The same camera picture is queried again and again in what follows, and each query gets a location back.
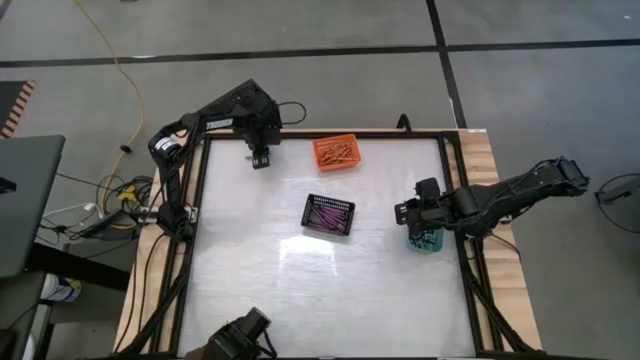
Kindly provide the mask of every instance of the wooden table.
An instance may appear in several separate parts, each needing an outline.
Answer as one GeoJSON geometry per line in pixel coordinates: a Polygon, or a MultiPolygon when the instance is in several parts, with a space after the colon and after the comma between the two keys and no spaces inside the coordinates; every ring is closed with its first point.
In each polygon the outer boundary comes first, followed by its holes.
{"type": "MultiPolygon", "coordinates": [[[[304,129],[304,130],[283,130],[282,132],[295,132],[295,131],[314,131],[314,132],[329,132],[329,131],[398,131],[401,129],[304,129]]],[[[442,129],[420,129],[416,131],[443,131],[442,129]]],[[[498,173],[496,170],[496,164],[493,159],[493,153],[491,151],[491,145],[489,143],[489,136],[485,130],[447,130],[458,131],[460,135],[462,153],[464,156],[465,167],[470,184],[484,184],[489,185],[499,181],[498,173]]],[[[452,177],[454,179],[454,185],[459,186],[458,172],[455,160],[453,158],[453,151],[448,151],[450,156],[449,165],[452,170],[452,177]]],[[[189,177],[189,185],[187,190],[187,201],[193,203],[194,193],[196,188],[196,182],[198,179],[199,164],[202,161],[202,147],[198,146],[194,153],[194,160],[192,166],[191,176],[189,177]]],[[[151,194],[151,198],[155,196],[155,192],[159,188],[159,180],[156,174],[154,182],[154,188],[151,194]]],[[[494,233],[510,242],[515,244],[513,232],[510,226],[499,225],[494,233]]],[[[138,244],[137,252],[137,265],[135,271],[132,271],[132,280],[129,281],[129,289],[123,305],[123,311],[120,318],[120,324],[118,326],[118,332],[116,335],[116,344],[123,336],[124,339],[119,349],[127,346],[138,332],[138,327],[144,325],[155,310],[158,304],[158,298],[162,283],[162,277],[166,265],[167,253],[169,249],[168,237],[164,237],[160,240],[160,243],[156,246],[153,254],[149,257],[149,252],[161,234],[161,230],[156,225],[146,226],[141,233],[140,241],[138,244]],[[146,295],[144,304],[141,304],[142,299],[142,283],[144,277],[144,267],[147,260],[149,260],[149,271],[146,279],[146,295]],[[133,276],[136,277],[136,289],[133,291],[133,276]],[[131,307],[131,301],[135,298],[134,306],[131,307]],[[142,324],[140,325],[140,310],[142,311],[142,324]],[[129,319],[130,312],[133,311],[133,316],[128,330],[125,328],[127,320],[129,319]]],[[[184,244],[179,245],[180,248],[177,251],[174,266],[174,276],[182,263],[182,253],[184,252],[184,244]]],[[[473,257],[473,250],[467,249],[469,257],[473,257]]],[[[484,254],[486,258],[487,270],[489,273],[489,279],[493,292],[493,298],[496,306],[511,326],[520,334],[522,339],[534,348],[541,348],[540,338],[538,335],[538,329],[531,309],[531,303],[529,301],[529,294],[527,293],[527,285],[522,272],[522,267],[518,259],[518,255],[510,248],[503,244],[492,241],[490,239],[485,240],[484,254]]],[[[486,313],[482,305],[476,301],[478,308],[478,316],[481,325],[481,332],[484,342],[484,348],[486,350],[493,349],[491,343],[491,335],[489,330],[489,322],[486,313]]],[[[164,319],[164,326],[160,337],[160,351],[168,351],[169,341],[171,336],[171,329],[173,328],[173,319],[175,312],[174,304],[169,308],[164,319]]]]}

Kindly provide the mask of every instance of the orange basket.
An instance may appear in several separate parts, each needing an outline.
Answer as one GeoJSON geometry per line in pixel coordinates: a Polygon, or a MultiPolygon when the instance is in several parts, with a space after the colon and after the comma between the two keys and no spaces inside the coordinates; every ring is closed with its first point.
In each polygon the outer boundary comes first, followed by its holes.
{"type": "Polygon", "coordinates": [[[354,134],[313,140],[313,151],[321,171],[352,167],[360,162],[360,151],[354,134]]]}

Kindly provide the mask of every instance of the white table surface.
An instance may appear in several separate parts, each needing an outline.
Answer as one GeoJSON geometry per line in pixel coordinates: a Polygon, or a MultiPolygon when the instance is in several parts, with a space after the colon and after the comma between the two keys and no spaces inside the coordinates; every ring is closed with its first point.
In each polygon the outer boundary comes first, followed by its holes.
{"type": "Polygon", "coordinates": [[[253,306],[280,357],[474,354],[453,234],[425,255],[395,223],[417,181],[444,189],[436,141],[358,143],[360,164],[322,173],[311,140],[272,146],[258,171],[244,142],[213,140],[179,355],[253,306]],[[356,204],[348,237],[300,226],[309,193],[356,204]]]}

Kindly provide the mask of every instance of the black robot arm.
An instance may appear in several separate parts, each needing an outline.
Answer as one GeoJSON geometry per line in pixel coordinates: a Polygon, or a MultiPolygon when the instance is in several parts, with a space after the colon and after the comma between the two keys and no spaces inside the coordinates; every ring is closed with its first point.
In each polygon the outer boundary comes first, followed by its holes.
{"type": "Polygon", "coordinates": [[[445,228],[484,237],[501,218],[518,217],[550,196],[582,195],[589,179],[573,160],[558,158],[536,164],[525,174],[493,185],[471,185],[440,194],[435,178],[416,184],[417,197],[395,206],[396,223],[411,235],[445,228]]]}
{"type": "Polygon", "coordinates": [[[269,166],[268,145],[280,144],[281,128],[278,104],[255,81],[248,80],[197,112],[160,129],[149,141],[162,184],[163,202],[155,216],[160,228],[177,241],[187,241],[193,236],[180,167],[193,154],[201,135],[233,129],[252,150],[253,168],[260,169],[269,166]],[[181,131],[186,136],[184,145],[172,137],[181,131]]]}

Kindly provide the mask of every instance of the yellow cable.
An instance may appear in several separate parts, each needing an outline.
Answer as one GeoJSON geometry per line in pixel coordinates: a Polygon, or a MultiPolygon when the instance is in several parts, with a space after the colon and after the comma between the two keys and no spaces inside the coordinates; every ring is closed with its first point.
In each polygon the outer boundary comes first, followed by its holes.
{"type": "MultiPolygon", "coordinates": [[[[131,138],[127,142],[127,146],[131,146],[131,144],[138,137],[138,134],[140,134],[140,131],[142,130],[142,127],[144,126],[144,118],[145,118],[144,117],[144,101],[142,101],[142,94],[140,94],[140,89],[138,89],[138,85],[136,85],[136,83],[133,81],[131,76],[129,76],[129,74],[127,74],[122,69],[122,67],[120,66],[120,63],[118,62],[118,57],[116,56],[115,51],[113,51],[113,47],[111,47],[111,44],[109,43],[109,40],[107,40],[107,37],[104,35],[102,30],[100,30],[100,28],[98,27],[98,24],[96,24],[96,22],[93,21],[93,19],[89,15],[89,13],[87,13],[87,11],[82,7],[82,4],[80,4],[80,0],[73,0],[73,2],[76,4],[78,9],[80,9],[80,11],[82,11],[82,14],[84,15],[84,17],[87,20],[89,20],[89,22],[91,23],[93,28],[98,32],[98,34],[102,38],[102,41],[104,41],[104,44],[107,45],[107,48],[109,48],[109,53],[111,53],[111,57],[113,58],[113,64],[116,66],[116,69],[118,70],[118,72],[120,74],[122,74],[122,76],[124,76],[129,81],[129,83],[131,84],[131,86],[133,87],[133,89],[136,92],[136,95],[138,97],[138,105],[140,106],[140,123],[138,124],[138,129],[136,130],[136,132],[133,134],[133,136],[131,136],[131,138]]],[[[118,171],[118,168],[120,167],[120,162],[122,161],[122,158],[124,157],[124,154],[125,154],[124,151],[121,152],[120,156],[118,156],[118,159],[113,164],[113,168],[111,169],[111,173],[109,173],[109,178],[107,180],[107,183],[104,186],[105,189],[102,191],[102,199],[100,201],[100,208],[102,209],[103,213],[106,213],[106,209],[107,209],[107,204],[106,204],[107,190],[106,190],[106,188],[108,188],[111,185],[111,180],[113,179],[113,177],[115,176],[116,172],[118,171]]],[[[129,229],[135,228],[136,225],[126,225],[126,226],[111,225],[111,227],[114,228],[114,229],[129,230],[129,229]]]]}

